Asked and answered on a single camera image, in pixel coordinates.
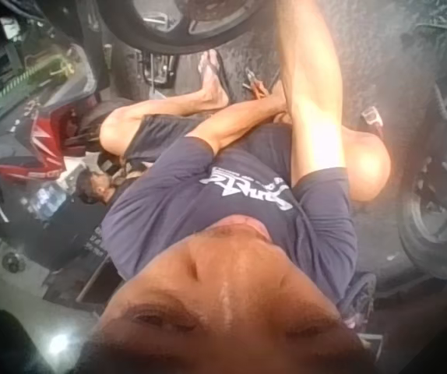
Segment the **white graphic print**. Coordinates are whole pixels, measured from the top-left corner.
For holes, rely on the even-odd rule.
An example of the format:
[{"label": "white graphic print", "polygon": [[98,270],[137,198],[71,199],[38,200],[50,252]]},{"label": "white graphic print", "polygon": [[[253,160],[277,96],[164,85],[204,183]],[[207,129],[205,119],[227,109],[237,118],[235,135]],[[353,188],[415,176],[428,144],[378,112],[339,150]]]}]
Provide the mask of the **white graphic print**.
[{"label": "white graphic print", "polygon": [[233,171],[222,168],[213,168],[211,176],[208,179],[202,179],[200,182],[204,185],[213,183],[214,185],[222,187],[223,197],[242,193],[251,199],[275,203],[279,209],[284,211],[293,209],[293,206],[290,203],[280,198],[280,194],[283,191],[289,190],[289,187],[282,178],[275,178],[274,182],[268,185],[263,185],[262,183],[255,181],[253,178],[239,175]]}]

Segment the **light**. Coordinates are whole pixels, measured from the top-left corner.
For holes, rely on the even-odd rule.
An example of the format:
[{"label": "light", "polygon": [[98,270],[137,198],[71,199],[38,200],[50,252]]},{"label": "light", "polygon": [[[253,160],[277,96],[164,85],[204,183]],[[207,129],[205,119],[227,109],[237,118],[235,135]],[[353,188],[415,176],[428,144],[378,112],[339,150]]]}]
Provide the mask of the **light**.
[{"label": "light", "polygon": [[59,355],[61,352],[65,351],[68,346],[69,339],[67,335],[56,335],[52,338],[51,343],[49,344],[49,352],[51,355]]}]

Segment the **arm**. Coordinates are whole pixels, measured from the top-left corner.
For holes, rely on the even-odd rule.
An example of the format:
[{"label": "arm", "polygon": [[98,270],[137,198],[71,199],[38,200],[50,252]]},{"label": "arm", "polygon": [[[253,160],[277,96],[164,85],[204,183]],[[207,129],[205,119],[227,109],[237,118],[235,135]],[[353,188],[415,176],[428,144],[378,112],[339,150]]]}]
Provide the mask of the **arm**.
[{"label": "arm", "polygon": [[278,0],[282,80],[293,119],[292,184],[344,167],[343,84],[333,41],[314,0]]},{"label": "arm", "polygon": [[187,136],[204,140],[211,146],[214,154],[218,154],[255,126],[285,109],[284,100],[279,95],[234,104],[208,118]]}]

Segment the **mouth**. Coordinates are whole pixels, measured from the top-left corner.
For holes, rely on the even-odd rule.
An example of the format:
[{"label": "mouth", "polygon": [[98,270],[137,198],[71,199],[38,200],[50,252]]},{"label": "mouth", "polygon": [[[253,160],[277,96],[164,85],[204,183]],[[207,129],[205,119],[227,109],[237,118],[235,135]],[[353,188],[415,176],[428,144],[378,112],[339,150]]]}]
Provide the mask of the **mouth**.
[{"label": "mouth", "polygon": [[267,230],[267,227],[262,222],[256,220],[255,218],[251,218],[249,216],[243,216],[240,214],[225,217],[223,220],[220,220],[215,224],[209,226],[207,230],[210,230],[212,228],[222,228],[225,226],[234,226],[234,225],[244,225],[249,228],[252,228],[269,242],[272,241],[272,237],[270,236],[269,230]]}]

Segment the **navy t-shirt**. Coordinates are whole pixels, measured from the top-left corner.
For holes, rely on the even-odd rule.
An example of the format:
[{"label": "navy t-shirt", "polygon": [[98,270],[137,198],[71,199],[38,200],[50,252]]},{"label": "navy t-shirt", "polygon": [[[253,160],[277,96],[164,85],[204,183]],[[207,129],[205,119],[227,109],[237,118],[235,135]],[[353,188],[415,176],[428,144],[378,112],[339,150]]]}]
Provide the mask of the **navy t-shirt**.
[{"label": "navy t-shirt", "polygon": [[357,258],[344,168],[314,172],[290,189],[245,150],[231,146],[214,157],[206,142],[185,137],[110,208],[103,243],[129,279],[169,246],[233,214],[264,223],[325,295],[343,298]]}]

